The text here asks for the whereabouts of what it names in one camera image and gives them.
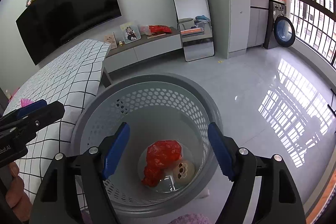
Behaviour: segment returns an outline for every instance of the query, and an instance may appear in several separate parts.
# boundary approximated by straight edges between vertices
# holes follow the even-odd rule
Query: television
[[[37,65],[77,35],[120,16],[117,0],[34,0],[16,25]]]

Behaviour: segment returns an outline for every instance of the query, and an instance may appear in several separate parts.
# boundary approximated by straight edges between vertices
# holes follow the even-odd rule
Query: human hand
[[[27,221],[30,217],[30,211],[32,209],[32,204],[29,197],[24,192],[24,182],[22,178],[19,177],[19,167],[15,162],[8,165],[13,180],[10,187],[6,193],[6,201],[8,205],[12,208],[14,214],[21,221]]]

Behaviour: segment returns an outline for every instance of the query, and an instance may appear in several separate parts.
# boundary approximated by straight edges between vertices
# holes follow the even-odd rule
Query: laundry basket
[[[71,140],[74,155],[98,146],[122,122],[130,125],[130,140],[115,173],[105,182],[117,213],[153,217],[172,212],[195,198],[208,184],[217,160],[207,137],[210,122],[222,129],[218,108],[195,82],[173,74],[141,75],[106,89],[85,109]],[[141,183],[139,159],[158,140],[177,140],[191,153],[192,182],[183,189],[162,193]]]

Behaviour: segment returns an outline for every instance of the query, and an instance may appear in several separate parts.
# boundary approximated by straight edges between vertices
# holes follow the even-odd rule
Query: metal screw
[[[276,161],[282,161],[282,157],[280,155],[274,155],[274,159]]]
[[[249,151],[246,148],[241,148],[239,149],[239,153],[241,153],[242,155],[247,155]]]
[[[58,154],[55,155],[55,160],[60,160],[61,158],[63,158],[62,153],[58,153]]]
[[[95,154],[95,153],[97,153],[98,152],[98,148],[97,147],[91,147],[90,149],[89,149],[89,153],[90,154]]]

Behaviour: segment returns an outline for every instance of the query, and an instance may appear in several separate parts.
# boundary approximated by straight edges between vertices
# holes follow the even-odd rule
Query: gray tile floor
[[[185,62],[179,53],[110,73],[114,82],[148,73],[175,73],[201,85],[216,102],[224,134],[255,155],[282,155],[303,203],[319,182],[336,144],[336,119],[327,108],[330,87],[306,63],[284,48],[248,49],[243,56],[216,56]],[[251,223],[260,188],[255,189],[245,223]],[[168,223],[186,213],[202,213],[215,223],[231,189],[218,169],[210,196],[160,217],[123,223]]]

